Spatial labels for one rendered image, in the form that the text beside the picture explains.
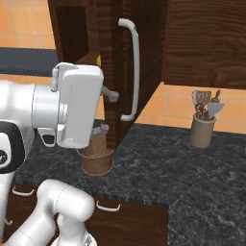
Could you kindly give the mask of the brown round basket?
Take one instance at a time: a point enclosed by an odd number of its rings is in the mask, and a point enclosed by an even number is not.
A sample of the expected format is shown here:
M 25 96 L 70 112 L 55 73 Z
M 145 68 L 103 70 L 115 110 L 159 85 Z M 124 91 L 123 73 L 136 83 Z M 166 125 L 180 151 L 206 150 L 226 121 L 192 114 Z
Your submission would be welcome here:
M 104 176 L 113 168 L 114 151 L 107 147 L 104 135 L 94 136 L 89 146 L 85 149 L 78 149 L 77 153 L 81 158 L 83 171 L 89 176 Z

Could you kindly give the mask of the brown wooden handled tool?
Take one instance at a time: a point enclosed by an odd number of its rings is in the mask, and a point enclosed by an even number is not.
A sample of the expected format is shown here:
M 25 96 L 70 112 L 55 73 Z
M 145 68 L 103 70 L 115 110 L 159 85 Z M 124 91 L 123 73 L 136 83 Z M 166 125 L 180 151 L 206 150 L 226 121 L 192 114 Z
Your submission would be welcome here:
M 216 91 L 216 93 L 215 93 L 215 96 L 213 97 L 212 102 L 214 102 L 214 103 L 219 103 L 219 102 L 220 102 L 220 100 L 219 100 L 219 95 L 220 95 L 220 93 L 221 93 L 221 89 L 218 89 L 218 90 Z

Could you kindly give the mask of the dark wood drawer front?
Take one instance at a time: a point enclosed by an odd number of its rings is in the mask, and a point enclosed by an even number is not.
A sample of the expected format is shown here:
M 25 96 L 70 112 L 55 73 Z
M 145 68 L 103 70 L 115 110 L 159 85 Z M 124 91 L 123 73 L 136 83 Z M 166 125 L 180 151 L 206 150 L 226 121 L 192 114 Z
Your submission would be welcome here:
M 35 190 L 34 194 L 28 197 L 17 196 L 10 191 L 7 206 L 7 219 L 12 220 L 10 226 L 5 225 L 3 241 L 6 242 L 11 235 L 24 223 L 24 221 L 31 215 L 37 203 L 37 187 L 29 184 L 13 184 L 11 189 L 20 192 L 30 192 Z
M 167 246 L 168 208 L 94 196 L 101 207 L 86 221 L 98 246 Z

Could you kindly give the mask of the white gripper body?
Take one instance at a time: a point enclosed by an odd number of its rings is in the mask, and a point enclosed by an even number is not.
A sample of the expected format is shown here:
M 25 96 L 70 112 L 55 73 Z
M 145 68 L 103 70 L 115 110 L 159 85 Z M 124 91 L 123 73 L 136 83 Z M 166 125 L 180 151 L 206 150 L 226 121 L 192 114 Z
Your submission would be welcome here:
M 57 128 L 59 146 L 72 149 L 88 146 L 103 81 L 103 71 L 98 66 L 59 64 L 62 110 L 62 121 Z

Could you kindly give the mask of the dark wood closed cabinet door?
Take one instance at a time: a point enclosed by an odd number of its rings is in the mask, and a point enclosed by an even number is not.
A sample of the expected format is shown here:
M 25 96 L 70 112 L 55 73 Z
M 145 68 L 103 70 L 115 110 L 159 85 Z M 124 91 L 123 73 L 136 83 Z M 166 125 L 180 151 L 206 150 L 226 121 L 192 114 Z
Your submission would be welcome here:
M 171 0 L 169 85 L 246 89 L 246 0 Z

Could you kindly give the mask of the grey flat spatula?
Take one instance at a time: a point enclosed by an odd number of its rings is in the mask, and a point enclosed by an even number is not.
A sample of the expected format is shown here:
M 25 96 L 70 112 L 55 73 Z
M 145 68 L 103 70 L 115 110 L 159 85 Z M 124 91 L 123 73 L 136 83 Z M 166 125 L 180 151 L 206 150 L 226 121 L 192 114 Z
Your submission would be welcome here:
M 223 103 L 208 103 L 209 118 L 212 119 L 217 113 L 219 113 L 224 107 Z

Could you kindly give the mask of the grey slotted spatula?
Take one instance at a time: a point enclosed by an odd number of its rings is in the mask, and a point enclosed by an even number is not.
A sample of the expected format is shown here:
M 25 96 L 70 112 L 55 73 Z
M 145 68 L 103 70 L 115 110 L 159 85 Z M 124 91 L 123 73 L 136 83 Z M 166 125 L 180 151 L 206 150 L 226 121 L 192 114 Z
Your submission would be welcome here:
M 192 103 L 196 110 L 200 107 L 204 107 L 210 102 L 211 92 L 204 90 L 193 90 L 191 92 Z

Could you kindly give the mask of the beige utensil pot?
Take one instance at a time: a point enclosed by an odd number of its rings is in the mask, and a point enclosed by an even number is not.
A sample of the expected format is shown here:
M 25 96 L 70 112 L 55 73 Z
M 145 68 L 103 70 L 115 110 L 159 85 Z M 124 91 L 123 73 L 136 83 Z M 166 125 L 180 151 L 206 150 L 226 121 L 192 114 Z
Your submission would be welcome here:
M 189 132 L 189 143 L 197 148 L 209 147 L 215 122 L 215 117 L 209 121 L 205 121 L 199 119 L 196 114 L 193 114 Z

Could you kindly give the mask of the dark wood wall cabinet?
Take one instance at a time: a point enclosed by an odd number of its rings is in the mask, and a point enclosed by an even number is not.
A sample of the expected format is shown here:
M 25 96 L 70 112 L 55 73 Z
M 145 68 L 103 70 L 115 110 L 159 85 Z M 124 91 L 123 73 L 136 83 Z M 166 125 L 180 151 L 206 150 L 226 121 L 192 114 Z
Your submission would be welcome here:
M 59 62 L 96 64 L 96 0 L 47 0 Z

